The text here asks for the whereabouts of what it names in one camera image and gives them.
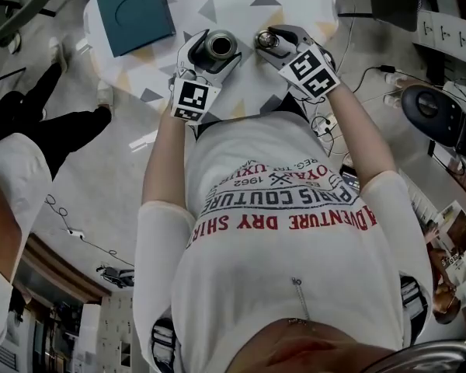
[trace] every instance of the floor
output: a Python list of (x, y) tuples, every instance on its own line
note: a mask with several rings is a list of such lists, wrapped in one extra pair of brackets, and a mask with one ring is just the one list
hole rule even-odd
[[(370, 11), (370, 0), (338, 0), (337, 9), (352, 12), (354, 1), (356, 11)], [(23, 47), (17, 55), (11, 56), (0, 49), (0, 74), (27, 67), (25, 75), (0, 84), (0, 97), (14, 87), (26, 91), (33, 86), (48, 67), (47, 43), (50, 37), (56, 36), (62, 40), (69, 56), (69, 70), (47, 104), (48, 117), (94, 109), (98, 79), (89, 55), (76, 49), (84, 38), (82, 13), (86, 2), (53, 0), (48, 8), (58, 11), (57, 17), (37, 16), (25, 26), (21, 31)], [(325, 46), (337, 63), (343, 59), (351, 24), (351, 19), (342, 20), (337, 34)], [(410, 40), (411, 34), (397, 27), (370, 19), (355, 19), (340, 69), (342, 79), (353, 89), (364, 69), (380, 64), (422, 75), (425, 68)], [(397, 160), (405, 161), (416, 153), (424, 153), (427, 141), (408, 124), (402, 112), (383, 104), (383, 95), (392, 90), (384, 82), (383, 74), (373, 70), (368, 72), (356, 95), (383, 131)], [(328, 112), (328, 106), (319, 108), (319, 114)], [(96, 140), (68, 157), (51, 191), (56, 204), (45, 204), (33, 227), (54, 251), (108, 288), (111, 285), (96, 273), (96, 268), (104, 263), (124, 269), (134, 261), (141, 184), (151, 152), (151, 147), (147, 147), (133, 153), (129, 144), (157, 128), (158, 114), (154, 110), (125, 92), (116, 92), (115, 119)], [(338, 135), (335, 134), (337, 138), (332, 149), (336, 165), (341, 164), (347, 152), (343, 138)], [(193, 147), (193, 140), (188, 141)], [(62, 218), (53, 211), (60, 207), (68, 212), (67, 223), (83, 231), (86, 241), (96, 247), (66, 232)]]

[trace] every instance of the teal book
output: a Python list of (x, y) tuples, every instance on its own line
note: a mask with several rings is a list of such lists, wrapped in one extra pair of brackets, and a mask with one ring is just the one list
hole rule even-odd
[(167, 0), (97, 0), (114, 57), (176, 34)]

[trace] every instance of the table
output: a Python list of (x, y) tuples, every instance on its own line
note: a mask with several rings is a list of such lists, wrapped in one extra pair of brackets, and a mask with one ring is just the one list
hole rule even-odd
[(336, 31), (335, 0), (168, 0), (176, 35), (122, 57), (110, 50), (96, 0), (85, 7), (85, 35), (99, 77), (164, 111), (169, 78), (180, 47), (204, 29), (224, 29), (238, 39), (242, 62), (202, 123), (252, 116), (275, 109), (287, 94), (287, 83), (254, 50), (254, 35), (281, 23), (302, 26), (320, 44)]

